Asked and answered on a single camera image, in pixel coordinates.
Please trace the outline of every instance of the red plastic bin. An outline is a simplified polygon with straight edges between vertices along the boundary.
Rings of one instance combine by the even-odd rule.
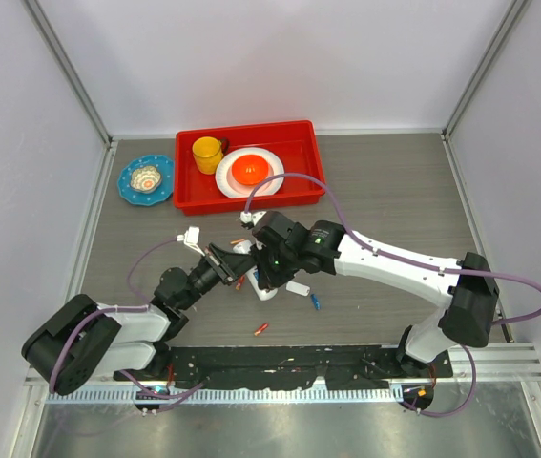
[[[217,187],[215,176],[198,171],[192,154],[192,145],[202,136],[230,140],[227,155],[245,146],[265,148],[279,157],[285,172],[307,174],[325,183],[315,131],[310,121],[183,131],[177,134],[175,145],[173,204],[185,215],[240,212],[246,202],[246,198],[227,198]],[[307,205],[317,203],[323,194],[324,190],[311,181],[286,178],[276,194],[255,197],[251,208]]]

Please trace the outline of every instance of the cup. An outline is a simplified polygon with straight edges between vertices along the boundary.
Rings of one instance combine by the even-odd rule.
[[[229,146],[227,138],[217,140],[211,136],[203,136],[196,140],[192,145],[192,153],[198,170],[205,175],[214,174]]]

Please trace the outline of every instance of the robotic arm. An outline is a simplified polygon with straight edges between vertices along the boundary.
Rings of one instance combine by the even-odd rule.
[[[356,233],[386,252],[439,267],[438,272],[429,272],[363,249],[335,222],[320,220],[306,229],[274,211],[242,214],[241,220],[256,239],[248,253],[227,252],[213,243],[201,250],[197,228],[179,236],[179,241],[200,254],[198,265],[189,274],[180,268],[166,270],[148,312],[112,313],[111,317],[102,315],[91,321],[71,347],[55,390],[66,395],[93,375],[112,374],[124,368],[157,372],[166,365],[168,347],[164,343],[188,322],[181,311],[217,284],[232,284],[254,271],[254,287],[259,293],[286,284],[304,270],[379,281],[435,304],[438,308],[432,315],[407,328],[402,336],[396,364],[406,376],[417,376],[439,353],[456,344],[484,347],[489,342],[499,294],[495,281],[444,273],[448,268],[489,270],[479,255],[468,253],[463,260],[433,258]],[[27,340],[23,357],[49,380],[73,329],[87,315],[103,308],[113,307],[85,295],[75,296]]]

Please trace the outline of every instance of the wood grain surface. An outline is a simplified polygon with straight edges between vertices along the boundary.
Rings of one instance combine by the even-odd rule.
[[[319,136],[327,183],[351,225],[363,234],[402,248],[439,257],[462,258],[475,251],[439,135]],[[135,259],[151,246],[188,226],[201,229],[200,244],[229,247],[246,238],[237,213],[185,217],[169,200],[147,208],[123,200],[119,172],[148,154],[174,156],[173,140],[119,142],[102,206],[83,292],[98,302],[138,303],[125,277]],[[317,205],[281,209],[309,227],[317,219],[336,220],[327,197]],[[193,267],[198,257],[181,245],[157,250],[142,262],[134,284],[151,295],[160,274],[171,266]],[[434,306],[403,291],[363,279],[299,274],[312,287],[310,298],[281,289],[260,302],[247,282],[240,291],[218,286],[190,308],[188,325],[173,340],[179,345],[396,344],[404,329]],[[253,332],[268,322],[259,337]],[[498,332],[492,340],[502,342]]]

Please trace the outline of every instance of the scalloped blue plate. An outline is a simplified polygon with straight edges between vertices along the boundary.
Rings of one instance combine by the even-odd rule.
[[[162,174],[162,182],[149,194],[135,191],[130,187],[130,179],[133,176],[133,171],[145,167],[146,165],[154,165]],[[161,155],[148,155],[133,160],[121,171],[119,179],[117,180],[117,189],[119,190],[120,196],[128,203],[132,203],[133,205],[144,205],[146,207],[165,201],[172,195],[174,187],[175,162],[167,156]]]

